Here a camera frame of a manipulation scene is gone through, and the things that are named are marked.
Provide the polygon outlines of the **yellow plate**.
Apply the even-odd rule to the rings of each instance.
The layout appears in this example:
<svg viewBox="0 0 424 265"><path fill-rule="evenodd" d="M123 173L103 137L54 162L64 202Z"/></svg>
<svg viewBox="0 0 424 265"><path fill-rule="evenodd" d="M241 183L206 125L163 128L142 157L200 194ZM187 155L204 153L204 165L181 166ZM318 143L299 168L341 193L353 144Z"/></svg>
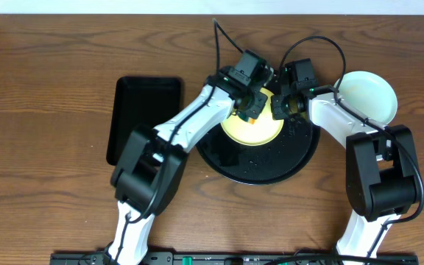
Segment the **yellow plate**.
<svg viewBox="0 0 424 265"><path fill-rule="evenodd" d="M221 123L225 134L235 142L246 146L260 146L276 138L283 128L284 120L274 120L272 117L270 99L273 92L266 88L261 91L268 96L264 109L254 124L231 115Z"/></svg>

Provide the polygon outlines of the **mint plate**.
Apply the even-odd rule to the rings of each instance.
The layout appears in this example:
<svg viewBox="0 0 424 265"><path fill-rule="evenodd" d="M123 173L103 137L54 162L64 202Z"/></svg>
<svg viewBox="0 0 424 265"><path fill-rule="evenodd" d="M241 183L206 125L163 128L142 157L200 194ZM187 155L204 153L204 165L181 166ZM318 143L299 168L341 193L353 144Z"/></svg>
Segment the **mint plate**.
<svg viewBox="0 0 424 265"><path fill-rule="evenodd" d="M339 97L345 107L382 124L389 124L398 110L398 99L392 86L382 77L368 71L344 75Z"/></svg>

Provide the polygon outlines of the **green yellow sponge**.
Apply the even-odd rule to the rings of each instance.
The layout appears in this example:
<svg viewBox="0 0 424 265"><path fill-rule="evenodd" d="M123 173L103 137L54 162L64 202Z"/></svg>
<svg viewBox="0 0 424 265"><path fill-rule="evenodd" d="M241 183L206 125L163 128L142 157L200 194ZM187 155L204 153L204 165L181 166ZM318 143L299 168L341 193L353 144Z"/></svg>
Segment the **green yellow sponge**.
<svg viewBox="0 0 424 265"><path fill-rule="evenodd" d="M239 114L238 114L238 117L239 117L241 120L243 120L243 121L245 121L245 122L247 122L247 123L249 123L249 124L254 124L254 123L255 123L255 119L250 118L250 117L249 117L249 116L247 116L245 113L239 113Z"/></svg>

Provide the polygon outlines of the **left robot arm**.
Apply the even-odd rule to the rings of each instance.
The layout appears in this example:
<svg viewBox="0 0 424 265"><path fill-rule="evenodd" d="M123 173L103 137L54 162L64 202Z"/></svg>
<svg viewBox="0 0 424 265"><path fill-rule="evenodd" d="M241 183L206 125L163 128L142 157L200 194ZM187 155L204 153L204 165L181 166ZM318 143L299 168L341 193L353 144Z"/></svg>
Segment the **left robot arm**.
<svg viewBox="0 0 424 265"><path fill-rule="evenodd" d="M129 135L110 179L119 220L105 251L106 264L139 264L156 216L177 193L191 149L233 112L256 119L267 96L261 93L273 68L226 67L210 76L184 110L155 127L139 124Z"/></svg>

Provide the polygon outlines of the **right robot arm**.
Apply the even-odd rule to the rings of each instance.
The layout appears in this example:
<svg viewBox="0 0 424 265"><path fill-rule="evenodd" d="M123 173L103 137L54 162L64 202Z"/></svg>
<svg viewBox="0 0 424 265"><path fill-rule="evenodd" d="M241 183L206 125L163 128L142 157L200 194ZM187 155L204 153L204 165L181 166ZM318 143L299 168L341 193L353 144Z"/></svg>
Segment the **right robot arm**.
<svg viewBox="0 0 424 265"><path fill-rule="evenodd" d="M411 130L375 119L384 111L378 100L354 94L356 101L339 87L294 82L272 96L271 108L274 119L306 114L344 147L346 194L353 212L336 251L374 258L391 226L420 215L424 186Z"/></svg>

